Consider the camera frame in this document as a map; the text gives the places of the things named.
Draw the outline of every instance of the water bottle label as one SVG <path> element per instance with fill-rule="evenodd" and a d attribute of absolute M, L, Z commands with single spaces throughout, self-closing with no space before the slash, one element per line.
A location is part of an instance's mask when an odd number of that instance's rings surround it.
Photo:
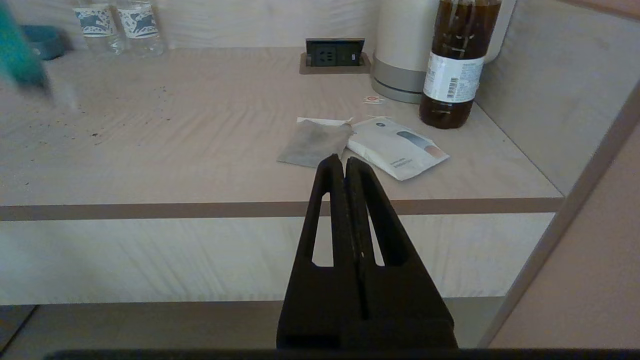
<path fill-rule="evenodd" d="M 150 38 L 158 34 L 151 4 L 135 9 L 118 9 L 118 14 L 128 38 Z"/>
<path fill-rule="evenodd" d="M 74 8 L 80 20 L 82 34 L 88 38 L 102 38 L 115 35 L 115 23 L 108 4 L 97 4 L 87 8 Z"/>
<path fill-rule="evenodd" d="M 484 57 L 473 60 L 444 58 L 433 52 L 429 57 L 424 94 L 443 102 L 461 103 L 476 97 Z"/>

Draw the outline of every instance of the white packet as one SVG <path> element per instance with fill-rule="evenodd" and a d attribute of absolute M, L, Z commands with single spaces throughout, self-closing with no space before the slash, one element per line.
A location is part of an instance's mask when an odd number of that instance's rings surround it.
<path fill-rule="evenodd" d="M 360 122 L 353 131 L 347 148 L 400 181 L 449 158 L 431 139 L 388 118 Z"/>
<path fill-rule="evenodd" d="M 303 122 L 303 121 L 311 121 L 311 122 L 315 122 L 316 124 L 320 124 L 320 125 L 340 126 L 340 125 L 344 125 L 344 124 L 349 124 L 352 120 L 353 120 L 353 117 L 350 118 L 347 121 L 344 121 L 344 120 L 332 120 L 332 119 L 313 119 L 313 118 L 310 118 L 310 117 L 299 117 L 297 122 L 300 123 L 300 122 Z"/>

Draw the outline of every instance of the white wall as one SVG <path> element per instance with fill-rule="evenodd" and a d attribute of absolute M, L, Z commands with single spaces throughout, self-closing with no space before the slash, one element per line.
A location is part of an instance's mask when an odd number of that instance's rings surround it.
<path fill-rule="evenodd" d="M 85 47 L 67 0 L 8 0 L 19 21 L 64 29 Z M 170 47 L 304 46 L 308 37 L 364 37 L 373 49 L 378 0 L 157 0 Z"/>
<path fill-rule="evenodd" d="M 640 126 L 492 347 L 640 348 Z"/>
<path fill-rule="evenodd" d="M 640 78 L 640 22 L 518 0 L 480 107 L 565 195 Z"/>

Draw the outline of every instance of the floor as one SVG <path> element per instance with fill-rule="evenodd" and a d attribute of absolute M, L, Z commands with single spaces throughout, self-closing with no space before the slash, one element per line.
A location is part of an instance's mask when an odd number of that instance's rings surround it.
<path fill-rule="evenodd" d="M 475 347 L 502 303 L 445 299 L 461 347 Z M 63 349 L 275 347 L 281 302 L 40 306 L 2 360 L 40 360 Z"/>
<path fill-rule="evenodd" d="M 0 306 L 0 355 L 35 306 Z"/>

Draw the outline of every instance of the brown bottle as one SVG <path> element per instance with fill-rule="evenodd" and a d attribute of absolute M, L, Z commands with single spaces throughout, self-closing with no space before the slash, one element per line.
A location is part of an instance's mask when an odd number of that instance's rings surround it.
<path fill-rule="evenodd" d="M 502 0 L 441 0 L 424 83 L 420 119 L 461 127 L 476 97 L 484 56 Z"/>

